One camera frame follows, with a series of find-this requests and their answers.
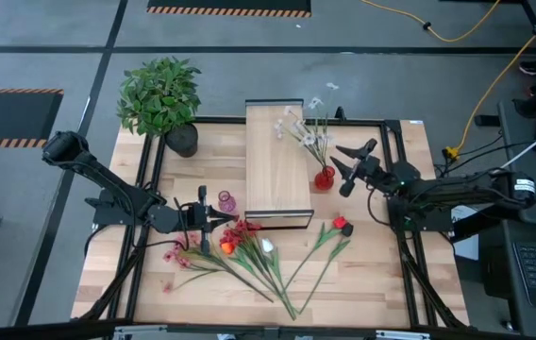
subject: wooden box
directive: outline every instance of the wooden box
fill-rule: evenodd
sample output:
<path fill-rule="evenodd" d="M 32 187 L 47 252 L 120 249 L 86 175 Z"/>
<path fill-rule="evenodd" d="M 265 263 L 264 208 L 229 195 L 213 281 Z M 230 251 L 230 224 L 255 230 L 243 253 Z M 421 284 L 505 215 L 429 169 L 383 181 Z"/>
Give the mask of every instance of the wooden box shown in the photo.
<path fill-rule="evenodd" d="M 301 105 L 291 106 L 302 116 Z M 305 229 L 314 215 L 310 205 L 308 152 L 291 136 L 276 137 L 274 125 L 295 121 L 282 105 L 246 105 L 245 218 L 265 229 Z"/>

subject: small glass vase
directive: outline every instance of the small glass vase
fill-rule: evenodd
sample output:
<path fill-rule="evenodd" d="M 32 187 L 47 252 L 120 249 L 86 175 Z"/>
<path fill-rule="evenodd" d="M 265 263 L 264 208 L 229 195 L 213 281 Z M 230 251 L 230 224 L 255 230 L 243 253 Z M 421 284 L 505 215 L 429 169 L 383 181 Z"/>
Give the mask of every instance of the small glass vase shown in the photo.
<path fill-rule="evenodd" d="M 333 178 L 335 177 L 335 169 L 332 166 L 328 165 L 323 168 L 316 176 L 314 177 L 314 186 L 320 191 L 326 191 L 333 187 Z"/>
<path fill-rule="evenodd" d="M 224 213 L 230 213 L 237 208 L 237 202 L 234 200 L 234 197 L 226 190 L 218 194 L 218 200 L 218 206 Z"/>

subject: yellow cable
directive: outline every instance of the yellow cable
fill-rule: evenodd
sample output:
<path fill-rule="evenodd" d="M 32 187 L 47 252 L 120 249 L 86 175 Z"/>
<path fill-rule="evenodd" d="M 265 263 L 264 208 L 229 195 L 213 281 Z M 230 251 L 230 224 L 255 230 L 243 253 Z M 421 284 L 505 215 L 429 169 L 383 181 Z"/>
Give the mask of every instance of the yellow cable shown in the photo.
<path fill-rule="evenodd" d="M 418 16 L 412 14 L 412 13 L 408 13 L 404 10 L 400 10 L 400 9 L 396 9 L 396 8 L 389 8 L 389 7 L 385 7 L 383 5 L 378 5 L 372 1 L 369 1 L 369 0 L 361 0 L 363 3 L 367 4 L 367 5 L 371 5 L 371 6 L 375 6 L 376 8 L 378 9 L 385 9 L 385 10 L 388 10 L 388 11 L 391 11 L 391 12 L 394 12 L 394 13 L 398 13 L 398 14 L 402 14 L 402 15 L 406 15 L 412 19 L 414 19 L 415 21 L 421 23 L 421 25 L 425 25 L 426 22 L 419 18 Z M 491 8 L 488 10 L 488 13 L 486 13 L 486 15 L 484 15 L 482 17 L 482 19 L 480 19 L 479 22 L 477 22 L 477 24 L 470 30 L 467 31 L 467 33 L 461 35 L 460 37 L 458 38 L 455 38 L 455 39 L 446 39 L 446 38 L 443 38 L 441 37 L 438 33 L 436 33 L 435 30 L 433 30 L 431 27 L 428 27 L 427 30 L 429 30 L 429 32 L 431 34 L 434 35 L 434 37 L 440 39 L 441 41 L 445 42 L 445 43 L 456 43 L 456 42 L 460 42 L 462 41 L 463 39 L 469 37 L 470 35 L 472 35 L 472 33 L 474 33 L 474 31 L 480 27 L 485 21 L 486 19 L 488 19 L 488 17 L 491 16 L 491 14 L 493 14 L 493 11 L 494 9 L 496 9 L 496 7 L 498 6 L 498 4 L 501 2 L 501 0 L 496 0 L 496 2 L 494 3 L 494 5 L 491 6 Z"/>
<path fill-rule="evenodd" d="M 457 147 L 447 147 L 445 150 L 446 152 L 448 153 L 448 156 L 449 158 L 451 158 L 452 160 L 456 160 L 458 157 L 459 157 L 459 151 L 461 151 L 461 149 L 463 148 L 463 146 L 465 145 L 465 140 L 467 139 L 467 133 L 469 132 L 469 128 L 472 126 L 472 120 L 474 119 L 474 116 L 476 115 L 477 111 L 479 110 L 480 106 L 482 105 L 482 103 L 484 102 L 484 100 L 486 100 L 486 98 L 488 97 L 488 95 L 491 93 L 491 91 L 493 90 L 493 87 L 494 85 L 496 85 L 496 83 L 498 83 L 498 81 L 507 73 L 507 71 L 509 71 L 509 69 L 511 68 L 511 66 L 520 58 L 520 56 L 522 55 L 522 53 L 524 53 L 524 51 L 526 51 L 526 49 L 530 46 L 530 44 L 532 42 L 534 42 L 534 40 L 536 39 L 536 36 L 533 35 L 529 40 L 528 42 L 526 42 L 526 44 L 520 49 L 520 51 L 515 55 L 515 57 L 511 60 L 511 62 L 507 65 L 507 67 L 505 67 L 505 69 L 503 70 L 503 72 L 501 72 L 498 77 L 494 80 L 494 82 L 491 84 L 491 86 L 488 88 L 488 91 L 486 91 L 486 93 L 482 96 L 482 98 L 479 100 L 479 102 L 477 102 L 477 105 L 476 105 L 476 108 L 474 109 L 474 111 L 472 112 L 472 115 L 469 116 L 469 120 L 467 121 L 467 125 L 465 126 L 465 131 L 463 132 L 463 137 L 461 138 L 461 143 L 459 145 L 457 145 Z"/>

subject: black and orange striped tape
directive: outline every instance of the black and orange striped tape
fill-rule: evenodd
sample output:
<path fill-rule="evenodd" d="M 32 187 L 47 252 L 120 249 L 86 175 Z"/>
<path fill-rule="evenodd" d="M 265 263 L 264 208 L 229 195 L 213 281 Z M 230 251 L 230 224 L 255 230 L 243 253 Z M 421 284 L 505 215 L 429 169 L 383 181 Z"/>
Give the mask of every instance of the black and orange striped tape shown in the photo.
<path fill-rule="evenodd" d="M 206 14 L 206 15 L 235 15 L 235 16 L 265 16 L 309 18 L 312 13 L 307 10 L 284 9 L 244 9 L 244 8 L 183 8 L 183 7 L 150 7 L 146 9 L 155 14 Z"/>
<path fill-rule="evenodd" d="M 0 89 L 0 94 L 64 94 L 62 89 Z"/>
<path fill-rule="evenodd" d="M 43 147 L 44 139 L 12 138 L 0 139 L 0 147 Z"/>

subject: red vase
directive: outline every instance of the red vase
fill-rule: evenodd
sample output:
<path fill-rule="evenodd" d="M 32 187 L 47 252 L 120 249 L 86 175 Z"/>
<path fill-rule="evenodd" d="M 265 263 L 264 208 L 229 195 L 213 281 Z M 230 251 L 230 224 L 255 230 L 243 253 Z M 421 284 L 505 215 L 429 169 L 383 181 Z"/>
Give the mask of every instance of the red vase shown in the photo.
<path fill-rule="evenodd" d="M 332 166 L 327 166 L 314 177 L 314 186 L 318 190 L 329 190 L 333 186 L 334 177 L 335 169 Z"/>

